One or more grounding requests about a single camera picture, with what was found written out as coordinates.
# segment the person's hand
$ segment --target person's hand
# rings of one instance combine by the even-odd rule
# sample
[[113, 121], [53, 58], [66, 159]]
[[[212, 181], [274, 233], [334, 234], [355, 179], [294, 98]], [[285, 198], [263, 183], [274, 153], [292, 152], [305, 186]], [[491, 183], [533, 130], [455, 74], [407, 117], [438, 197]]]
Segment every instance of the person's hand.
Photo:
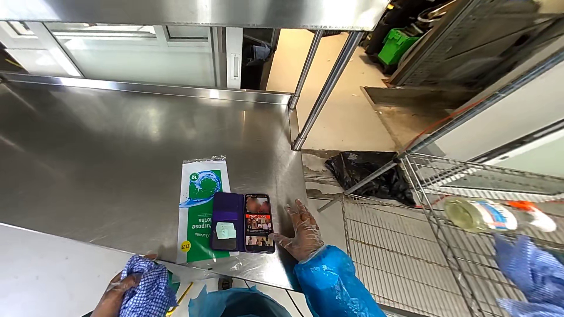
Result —
[[299, 199], [296, 199], [295, 207], [287, 206], [286, 210], [290, 214], [296, 235], [288, 238], [281, 234], [270, 234], [269, 237], [288, 250], [296, 260], [307, 260], [325, 245], [319, 226]]
[[[145, 257], [154, 260], [157, 258], [157, 255], [148, 254]], [[108, 288], [106, 288], [90, 317], [118, 317], [125, 292], [139, 285], [140, 281], [140, 274], [131, 274], [122, 280], [121, 272], [119, 272], [109, 282]]]

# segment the metal table leg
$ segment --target metal table leg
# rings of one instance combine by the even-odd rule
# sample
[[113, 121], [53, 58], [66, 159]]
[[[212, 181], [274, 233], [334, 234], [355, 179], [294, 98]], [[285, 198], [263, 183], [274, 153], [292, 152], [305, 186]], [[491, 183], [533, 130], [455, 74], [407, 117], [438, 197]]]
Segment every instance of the metal table leg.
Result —
[[347, 38], [345, 45], [343, 45], [343, 48], [339, 53], [339, 57], [335, 61], [335, 65], [333, 65], [333, 68], [329, 73], [329, 77], [327, 77], [327, 80], [325, 81], [325, 85], [323, 85], [323, 88], [321, 89], [321, 92], [319, 93], [319, 96], [315, 101], [315, 104], [310, 112], [310, 115], [307, 117], [306, 123], [304, 124], [302, 131], [299, 133], [298, 137], [295, 139], [294, 143], [292, 144], [292, 150], [300, 151], [302, 149], [302, 146], [306, 141], [307, 135], [310, 132], [311, 127], [313, 127], [315, 120], [317, 119], [319, 113], [321, 112], [321, 109], [323, 109], [325, 102], [327, 102], [327, 99], [329, 99], [329, 95], [331, 94], [331, 91], [333, 91], [333, 88], [335, 88], [335, 85], [337, 84], [339, 77], [345, 70], [345, 66], [347, 66], [347, 63], [349, 62], [351, 56], [353, 55], [354, 50], [358, 46], [358, 43], [362, 38], [362, 34], [363, 32], [360, 31], [352, 31], [349, 33], [349, 37]]
[[307, 52], [306, 62], [303, 64], [302, 73], [299, 75], [298, 85], [296, 85], [296, 91], [290, 99], [288, 107], [294, 110], [298, 104], [299, 95], [302, 92], [303, 84], [306, 82], [307, 73], [310, 71], [311, 63], [314, 61], [315, 52], [321, 42], [321, 37], [323, 36], [323, 30], [315, 31], [314, 39], [311, 40], [310, 50]]

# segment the green packaging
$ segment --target green packaging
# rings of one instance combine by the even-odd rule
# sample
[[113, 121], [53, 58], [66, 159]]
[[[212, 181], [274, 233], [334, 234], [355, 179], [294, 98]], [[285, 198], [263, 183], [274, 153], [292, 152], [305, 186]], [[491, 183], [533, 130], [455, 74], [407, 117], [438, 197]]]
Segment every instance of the green packaging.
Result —
[[184, 161], [180, 184], [177, 263], [230, 256], [210, 248], [213, 195], [230, 192], [224, 156]]

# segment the smartphone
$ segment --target smartphone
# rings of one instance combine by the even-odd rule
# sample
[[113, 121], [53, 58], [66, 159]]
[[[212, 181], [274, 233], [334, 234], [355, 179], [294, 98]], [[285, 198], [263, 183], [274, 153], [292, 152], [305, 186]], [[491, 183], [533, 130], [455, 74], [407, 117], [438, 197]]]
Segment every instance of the smartphone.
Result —
[[273, 232], [270, 198], [265, 193], [245, 195], [245, 250], [247, 252], [274, 253], [274, 241], [268, 237]]

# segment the metal wire shelf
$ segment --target metal wire shelf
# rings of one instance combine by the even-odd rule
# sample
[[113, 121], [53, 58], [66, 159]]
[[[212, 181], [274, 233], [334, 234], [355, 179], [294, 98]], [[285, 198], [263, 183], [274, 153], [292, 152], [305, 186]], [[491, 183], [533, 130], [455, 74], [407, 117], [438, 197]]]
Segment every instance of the metal wire shelf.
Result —
[[343, 197], [347, 251], [358, 278], [378, 303], [404, 315], [509, 316], [496, 299], [525, 297], [497, 268], [493, 236], [453, 225], [442, 199], [537, 202], [559, 229], [518, 233], [564, 250], [564, 179], [420, 154], [405, 155], [401, 163], [420, 208]]

